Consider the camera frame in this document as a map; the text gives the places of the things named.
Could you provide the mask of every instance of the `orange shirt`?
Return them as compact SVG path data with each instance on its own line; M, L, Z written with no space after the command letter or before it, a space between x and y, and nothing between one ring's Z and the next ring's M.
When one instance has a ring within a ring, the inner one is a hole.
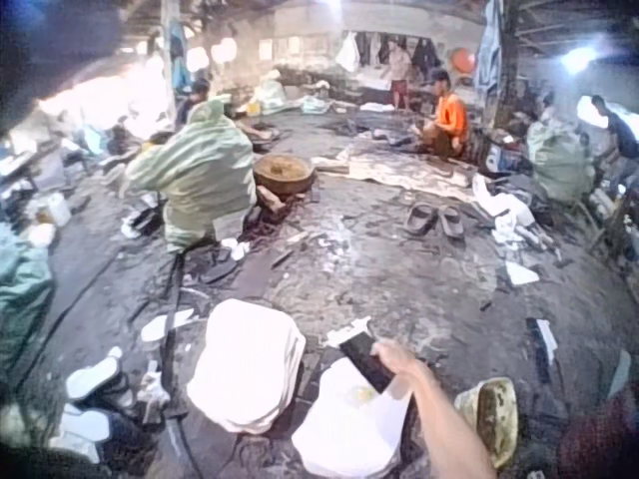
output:
M436 123L453 127L452 136L465 142L468 138L468 116L466 106L454 93L441 97L437 105Z

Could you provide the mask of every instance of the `shorts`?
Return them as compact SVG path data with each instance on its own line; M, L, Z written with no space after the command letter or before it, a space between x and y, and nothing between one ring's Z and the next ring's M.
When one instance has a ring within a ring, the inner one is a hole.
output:
M408 94L408 82L405 80L391 80L390 90L405 97Z

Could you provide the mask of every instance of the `man in dark shirt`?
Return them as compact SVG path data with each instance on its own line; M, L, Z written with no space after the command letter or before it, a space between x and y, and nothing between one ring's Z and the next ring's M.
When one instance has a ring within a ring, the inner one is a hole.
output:
M209 90L211 90L211 84L201 78L193 82L191 85L191 94L184 102L178 107L176 114L176 131L180 130L187 124L189 119L189 113L199 103L205 102L209 98Z
M610 189L614 195L617 195L620 183L630 187L639 180L639 147L630 127L619 118L619 115L610 111L603 98L595 95L591 101L599 115L608 118L608 131L612 136L613 145L617 147L621 156L616 162L615 173L610 181Z

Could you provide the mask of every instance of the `hand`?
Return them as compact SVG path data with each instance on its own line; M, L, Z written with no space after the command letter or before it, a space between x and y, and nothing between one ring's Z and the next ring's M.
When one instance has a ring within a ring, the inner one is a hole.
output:
M371 354L377 356L391 372L399 376L406 376L408 379L418 377L420 374L432 374L430 369L418 361L412 353L390 339L376 342L372 347Z

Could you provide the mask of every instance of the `wall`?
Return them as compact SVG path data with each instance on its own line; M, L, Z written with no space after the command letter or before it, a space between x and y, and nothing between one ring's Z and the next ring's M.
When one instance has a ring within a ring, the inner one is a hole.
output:
M591 64L570 75L559 59L519 62L519 75L547 89L554 89L557 109L567 120L575 120L577 102L583 95L601 95L639 113L639 68L623 65Z
M344 30L383 32L428 37L440 57L454 48L476 51L483 25L424 8L387 3L343 2L338 9L328 4L299 5L295 0L273 11L234 22L238 30L238 57L225 67L225 77L236 85L254 84L256 78L276 63L305 69L334 67ZM301 37L302 50L291 54L288 41ZM261 61L260 40L274 40L273 61Z

